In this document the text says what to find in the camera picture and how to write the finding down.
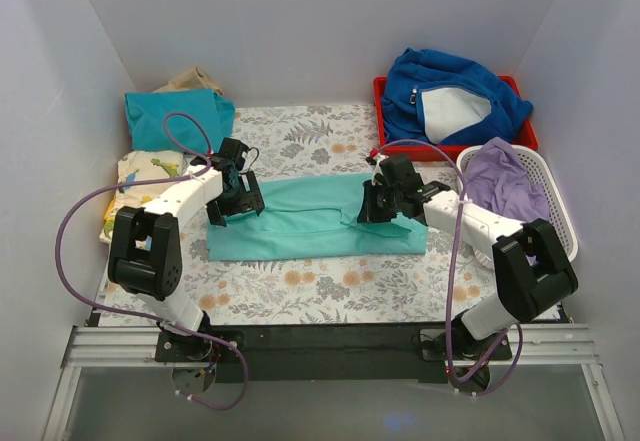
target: yellow patterned cloth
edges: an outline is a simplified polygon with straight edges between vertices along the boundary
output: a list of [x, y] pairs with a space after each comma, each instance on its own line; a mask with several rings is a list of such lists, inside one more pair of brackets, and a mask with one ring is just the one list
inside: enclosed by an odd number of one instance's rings
[[[118, 184], [149, 179], [166, 179], [183, 172], [184, 155], [176, 151], [132, 151], [118, 161]], [[104, 215], [100, 241], [111, 243], [116, 213], [122, 206], [138, 208], [164, 193], [172, 183], [132, 186], [116, 191]]]

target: gray floor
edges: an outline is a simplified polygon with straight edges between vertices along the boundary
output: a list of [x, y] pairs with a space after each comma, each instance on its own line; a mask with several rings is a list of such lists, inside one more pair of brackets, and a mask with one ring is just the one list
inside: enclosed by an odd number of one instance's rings
[[[494, 368], [499, 376], [502, 368]], [[215, 385], [222, 402], [236, 385]], [[471, 400], [414, 381], [254, 382], [226, 413], [173, 394], [164, 368], [83, 369], [71, 440], [602, 440], [580, 366], [523, 366]]]

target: purple cloth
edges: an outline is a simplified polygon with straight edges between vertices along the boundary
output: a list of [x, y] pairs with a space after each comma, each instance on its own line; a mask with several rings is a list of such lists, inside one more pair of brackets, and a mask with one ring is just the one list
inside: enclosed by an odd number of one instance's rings
[[465, 171], [467, 195], [478, 206], [519, 221], [549, 219], [549, 202], [532, 185], [513, 147], [493, 138], [471, 158]]

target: folded garment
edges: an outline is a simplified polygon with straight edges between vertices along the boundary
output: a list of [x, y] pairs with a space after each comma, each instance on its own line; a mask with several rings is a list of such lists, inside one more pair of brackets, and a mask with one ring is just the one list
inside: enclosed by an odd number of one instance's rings
[[[175, 151], [133, 151], [118, 161], [118, 184], [149, 179], [165, 179], [180, 176], [184, 155]], [[116, 191], [104, 215], [104, 228], [100, 241], [111, 243], [116, 213], [122, 206], [138, 208], [164, 193], [172, 183], [131, 186]]]
[[[214, 150], [222, 139], [231, 136], [235, 107], [233, 102], [211, 89], [166, 93], [127, 93], [125, 113], [133, 149], [142, 151], [179, 151], [167, 137], [162, 120], [171, 111], [193, 116], [204, 127]], [[190, 149], [204, 153], [207, 145], [202, 133], [188, 119], [175, 116], [169, 121], [175, 138]]]
[[172, 78], [166, 85], [156, 89], [154, 93], [186, 91], [189, 89], [213, 89], [218, 94], [224, 94], [222, 88], [211, 81], [209, 77], [197, 66], [185, 71], [175, 78]]
[[533, 105], [474, 61], [407, 49], [393, 64], [382, 97], [387, 141], [441, 145], [513, 141]]
[[358, 224], [362, 184], [371, 174], [313, 176], [260, 183], [265, 209], [209, 226], [212, 261], [267, 261], [363, 254], [418, 254], [425, 226], [399, 215]]
[[[549, 219], [544, 188], [531, 184], [518, 153], [506, 141], [494, 138], [469, 160], [465, 170], [467, 196], [478, 206], [527, 223]], [[491, 260], [474, 251], [478, 260], [493, 268]]]

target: beige cloth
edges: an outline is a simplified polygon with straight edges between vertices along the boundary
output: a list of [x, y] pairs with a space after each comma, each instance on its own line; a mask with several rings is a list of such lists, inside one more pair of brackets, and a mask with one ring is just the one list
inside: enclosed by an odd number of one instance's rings
[[204, 72], [198, 68], [191, 68], [179, 76], [171, 79], [165, 86], [156, 89], [154, 93], [166, 93], [168, 91], [188, 91], [190, 89], [213, 89], [223, 95], [222, 88], [211, 81]]

